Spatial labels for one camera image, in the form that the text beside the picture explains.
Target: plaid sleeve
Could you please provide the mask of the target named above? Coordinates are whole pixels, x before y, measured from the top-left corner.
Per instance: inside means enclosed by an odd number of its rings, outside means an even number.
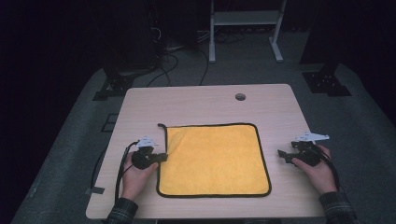
[[[347,196],[342,192],[329,192],[319,197],[328,223],[360,224]]]
[[[137,211],[137,204],[124,198],[119,198],[105,221],[106,224],[130,224]]]

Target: tabletop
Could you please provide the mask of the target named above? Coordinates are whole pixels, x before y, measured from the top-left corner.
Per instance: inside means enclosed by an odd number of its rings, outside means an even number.
[[[295,152],[290,142],[309,131],[303,112],[287,84],[133,88],[128,90],[111,136],[93,193],[88,218],[106,218],[122,154],[127,146],[147,135],[165,152],[163,128],[245,122],[255,124],[272,191],[262,198],[164,198],[156,191],[157,175],[148,180],[136,199],[136,218],[254,218],[322,217],[318,193],[306,175],[277,156],[277,150]]]

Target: gray floor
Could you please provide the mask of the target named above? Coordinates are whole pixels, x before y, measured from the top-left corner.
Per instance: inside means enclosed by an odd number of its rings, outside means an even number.
[[[335,74],[352,96],[329,97],[310,92],[302,72],[317,70],[318,66],[299,65],[307,36],[308,33],[280,34],[278,44],[285,58],[283,63],[276,63],[268,34],[246,35],[243,41],[217,45],[217,62],[209,65],[203,85],[291,85],[311,132],[331,137],[322,144],[332,150],[341,184],[358,216],[364,223],[394,223],[396,129],[356,74],[343,65]],[[207,54],[207,44],[200,48]],[[172,86],[198,85],[206,67],[204,54],[182,50],[173,55],[179,63],[169,72]],[[171,57],[165,58],[163,67],[169,69],[174,62]],[[146,87],[161,72],[139,77],[134,87]],[[100,223],[85,216],[90,199],[86,189],[90,187],[94,165],[111,137],[111,133],[101,132],[102,126],[107,115],[118,113],[122,104],[122,97],[92,100],[105,78],[102,70],[97,71],[78,97],[13,223]],[[160,77],[151,86],[167,84],[166,78]],[[325,221],[290,218],[282,223]]]

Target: table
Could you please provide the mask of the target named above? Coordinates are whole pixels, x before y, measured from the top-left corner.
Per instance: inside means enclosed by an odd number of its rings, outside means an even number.
[[[280,26],[285,13],[287,0],[282,0],[279,10],[261,11],[215,11],[215,0],[211,1],[210,11],[210,41],[209,41],[209,61],[216,62],[215,48],[215,26],[217,25],[275,25],[274,35],[269,37],[271,49],[278,63],[283,63],[283,57],[277,46]]]
[[[246,99],[237,100],[238,93],[244,94]],[[95,184],[105,191],[92,194],[87,217],[106,218],[110,212],[120,160],[130,143],[147,135],[158,144],[154,153],[165,152],[164,131],[158,123],[179,126],[233,122],[250,122],[257,126],[272,182],[270,195],[263,198],[163,198],[156,192],[157,176],[153,175],[136,200],[139,209],[135,217],[322,217],[318,194],[308,178],[300,169],[277,156],[277,149],[293,152],[290,142],[309,131],[292,89],[286,84],[128,90]]]

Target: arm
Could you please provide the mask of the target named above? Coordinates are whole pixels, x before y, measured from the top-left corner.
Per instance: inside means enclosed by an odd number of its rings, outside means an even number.
[[[317,146],[330,157],[329,149],[320,145]],[[296,158],[293,158],[292,162],[306,173],[311,184],[319,192],[319,201],[322,204],[328,223],[360,223],[346,195],[338,192],[332,176],[332,170],[324,161],[321,161],[315,167],[307,165]]]
[[[137,211],[137,204],[134,199],[140,194],[146,185],[149,176],[154,173],[158,163],[153,163],[145,170],[139,170],[132,165],[132,153],[129,153],[124,164],[124,174],[122,176],[122,194],[117,200],[105,223],[107,224],[127,224],[132,223],[134,214]]]

